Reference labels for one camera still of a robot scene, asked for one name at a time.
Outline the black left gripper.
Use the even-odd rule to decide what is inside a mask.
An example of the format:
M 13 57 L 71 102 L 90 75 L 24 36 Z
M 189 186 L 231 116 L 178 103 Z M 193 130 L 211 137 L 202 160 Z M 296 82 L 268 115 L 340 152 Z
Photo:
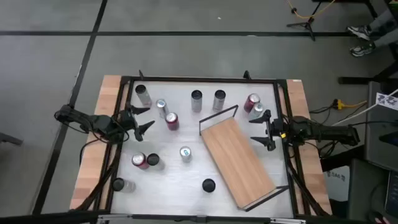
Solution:
M 152 120 L 143 125 L 138 125 L 138 124 L 136 125 L 134 114 L 139 115 L 149 110 L 150 108 L 137 108 L 131 105 L 129 109 L 122 110 L 119 112 L 118 122 L 123 128 L 124 132 L 127 135 L 129 135 L 128 131 L 134 129 L 134 136 L 136 140 L 139 142 L 143 141 L 143 135 L 155 123 L 155 121 Z

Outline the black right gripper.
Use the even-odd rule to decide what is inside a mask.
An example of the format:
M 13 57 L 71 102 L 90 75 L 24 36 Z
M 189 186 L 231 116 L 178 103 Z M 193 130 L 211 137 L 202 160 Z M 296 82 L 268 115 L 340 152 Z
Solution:
M 270 118 L 271 111 L 265 110 L 262 116 L 249 120 L 249 122 L 261 124 L 269 122 Z M 271 122 L 269 133 L 271 137 L 280 137 L 281 139 L 286 139 L 288 133 L 288 124 L 285 123 L 283 119 L 274 119 L 273 122 Z M 269 137 L 251 137 L 251 139 L 264 145 L 268 151 L 273 151 L 275 149 L 275 141 Z

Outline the white Celsius energy drink can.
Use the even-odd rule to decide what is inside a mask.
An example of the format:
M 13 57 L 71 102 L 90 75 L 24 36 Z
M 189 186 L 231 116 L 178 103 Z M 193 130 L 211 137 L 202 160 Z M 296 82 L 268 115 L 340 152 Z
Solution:
M 213 99 L 213 111 L 221 111 L 223 109 L 226 93 L 224 90 L 216 90 Z
M 205 192 L 212 193 L 216 188 L 216 184 L 213 179 L 205 179 L 202 182 L 202 189 Z
M 147 91 L 147 88 L 145 85 L 138 85 L 135 87 L 135 92 L 140 99 L 141 103 L 145 107 L 151 107 L 152 106 L 152 99 L 149 95 L 149 92 Z
M 156 153 L 147 156 L 147 163 L 152 170 L 163 170 L 165 168 L 164 161 Z
M 202 92 L 193 90 L 191 93 L 192 111 L 199 113 L 202 109 Z
M 114 179 L 112 182 L 112 189 L 115 192 L 131 193 L 135 190 L 135 188 L 136 185 L 134 182 L 120 177 Z

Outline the silver blue Red Bull can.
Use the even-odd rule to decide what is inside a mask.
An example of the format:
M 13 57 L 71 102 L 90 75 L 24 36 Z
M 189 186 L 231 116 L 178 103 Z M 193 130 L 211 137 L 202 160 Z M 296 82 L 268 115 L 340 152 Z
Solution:
M 155 102 L 155 106 L 158 109 L 159 116 L 162 119 L 165 119 L 165 117 L 169 114 L 169 109 L 168 109 L 166 101 L 164 99 L 158 99 Z
M 190 162 L 192 159 L 192 151 L 188 146 L 182 146 L 180 148 L 180 156 L 182 158 L 182 161 L 184 162 Z
M 260 117 L 264 112 L 264 106 L 261 102 L 255 103 L 250 111 L 248 118 L 250 120 Z

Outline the red soda can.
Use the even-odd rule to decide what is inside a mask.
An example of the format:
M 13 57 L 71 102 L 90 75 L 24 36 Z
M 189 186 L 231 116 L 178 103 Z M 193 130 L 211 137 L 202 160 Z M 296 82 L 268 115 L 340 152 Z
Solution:
M 131 163 L 135 167 L 138 167 L 142 170 L 149 168 L 149 164 L 147 163 L 147 157 L 142 152 L 137 152 L 137 153 L 133 154 L 131 157 Z
M 178 121 L 178 115 L 176 113 L 168 113 L 165 116 L 165 122 L 167 124 L 167 127 L 171 131 L 175 131 L 179 128 L 179 121 Z
M 246 102 L 244 104 L 245 112 L 250 113 L 253 106 L 256 103 L 259 103 L 260 101 L 261 101 L 261 99 L 257 93 L 251 93 L 250 95 L 248 95 Z

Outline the white printed box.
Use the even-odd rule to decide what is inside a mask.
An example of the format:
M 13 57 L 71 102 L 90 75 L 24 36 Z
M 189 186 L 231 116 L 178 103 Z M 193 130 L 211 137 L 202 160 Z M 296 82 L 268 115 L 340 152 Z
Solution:
M 348 166 L 339 167 L 323 173 L 326 189 L 330 199 L 347 201 L 349 192 L 350 169 Z

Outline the black tripod stand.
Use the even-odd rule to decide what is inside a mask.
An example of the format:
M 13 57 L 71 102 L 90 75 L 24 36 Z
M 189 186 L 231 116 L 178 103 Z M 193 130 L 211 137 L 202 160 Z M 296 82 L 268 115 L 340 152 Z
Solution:
M 293 7 L 293 5 L 291 4 L 290 0 L 286 0 L 286 1 L 288 2 L 289 6 L 290 6 L 290 12 L 292 14 L 295 14 L 296 16 L 298 16 L 297 15 L 297 8 Z M 321 5 L 321 2 L 318 1 L 318 4 L 317 4 L 316 8 L 312 12 L 312 15 L 309 16 L 308 18 L 305 18 L 306 19 L 305 22 L 287 24 L 286 27 L 288 27 L 288 28 L 301 27 L 301 28 L 303 28 L 304 30 L 306 30 L 309 33 L 309 36 L 310 36 L 312 41 L 316 41 L 315 35 L 314 35 L 314 31 L 312 29 L 312 22 L 314 21 L 315 14 L 317 13 L 320 5 Z

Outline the grey desk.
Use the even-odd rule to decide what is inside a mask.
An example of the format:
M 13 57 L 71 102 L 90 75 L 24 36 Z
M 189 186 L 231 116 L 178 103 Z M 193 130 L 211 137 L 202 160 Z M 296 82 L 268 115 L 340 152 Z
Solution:
M 366 113 L 365 158 L 398 172 L 398 110 L 378 105 Z

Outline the dark grey cabinet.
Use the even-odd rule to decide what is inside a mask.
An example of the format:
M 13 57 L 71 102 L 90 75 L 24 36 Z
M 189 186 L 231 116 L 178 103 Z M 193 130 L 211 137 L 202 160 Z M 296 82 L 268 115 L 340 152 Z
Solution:
M 398 218 L 385 210 L 389 171 L 354 159 L 350 165 L 347 216 L 350 220 L 368 221 L 371 212 L 379 212 L 390 224 Z

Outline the white printed paper tag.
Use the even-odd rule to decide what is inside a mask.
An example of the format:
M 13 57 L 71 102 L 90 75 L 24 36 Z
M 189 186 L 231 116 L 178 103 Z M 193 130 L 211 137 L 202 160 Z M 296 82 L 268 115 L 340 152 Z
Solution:
M 376 93 L 376 103 L 386 108 L 398 111 L 398 98 L 382 93 Z

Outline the person's shoe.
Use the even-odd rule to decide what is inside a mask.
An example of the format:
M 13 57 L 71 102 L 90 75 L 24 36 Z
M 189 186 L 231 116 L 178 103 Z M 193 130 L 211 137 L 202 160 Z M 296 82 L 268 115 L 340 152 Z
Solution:
M 368 26 L 348 26 L 346 31 L 364 40 L 370 40 L 371 29 Z
M 350 48 L 349 52 L 354 57 L 363 57 L 365 55 L 372 53 L 375 50 L 375 48 L 376 46 L 374 45 L 374 43 L 370 42 L 364 45 L 352 47 Z

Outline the grey furniture foot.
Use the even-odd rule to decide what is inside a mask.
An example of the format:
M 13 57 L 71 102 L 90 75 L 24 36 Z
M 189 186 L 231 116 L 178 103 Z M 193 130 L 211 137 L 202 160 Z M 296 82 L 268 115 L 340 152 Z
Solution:
M 13 145 L 20 146 L 23 143 L 23 140 L 0 132 L 0 142 L 8 142 Z

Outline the person's leg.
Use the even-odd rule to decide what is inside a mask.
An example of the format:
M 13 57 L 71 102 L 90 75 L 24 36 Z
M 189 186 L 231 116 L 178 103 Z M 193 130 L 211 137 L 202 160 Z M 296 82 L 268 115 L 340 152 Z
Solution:
M 377 16 L 375 20 L 373 20 L 369 24 L 369 28 L 371 32 L 376 31 L 377 29 L 381 28 L 383 25 L 386 25 L 388 22 L 391 22 L 394 20 L 394 16 L 392 12 L 388 9 L 386 9 L 382 14 Z
M 383 47 L 398 42 L 398 27 L 374 41 L 375 47 Z

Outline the wooden shelf with black frame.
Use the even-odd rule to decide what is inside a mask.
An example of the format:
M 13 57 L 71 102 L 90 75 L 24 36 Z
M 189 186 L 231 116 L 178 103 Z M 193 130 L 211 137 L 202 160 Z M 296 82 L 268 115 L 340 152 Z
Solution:
M 199 134 L 240 210 L 248 212 L 289 189 L 273 183 L 234 116 Z

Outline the silver aluminium rail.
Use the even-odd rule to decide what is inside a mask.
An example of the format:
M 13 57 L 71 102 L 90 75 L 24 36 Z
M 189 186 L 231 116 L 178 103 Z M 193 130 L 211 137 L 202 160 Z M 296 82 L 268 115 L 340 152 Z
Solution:
M 256 217 L 215 217 L 207 215 L 143 215 L 143 214 L 107 214 L 99 215 L 98 221 L 110 221 L 119 219 L 137 220 L 175 220 L 191 221 L 195 223 L 209 222 L 259 222 L 265 224 L 309 224 L 306 220 L 294 218 L 256 218 Z

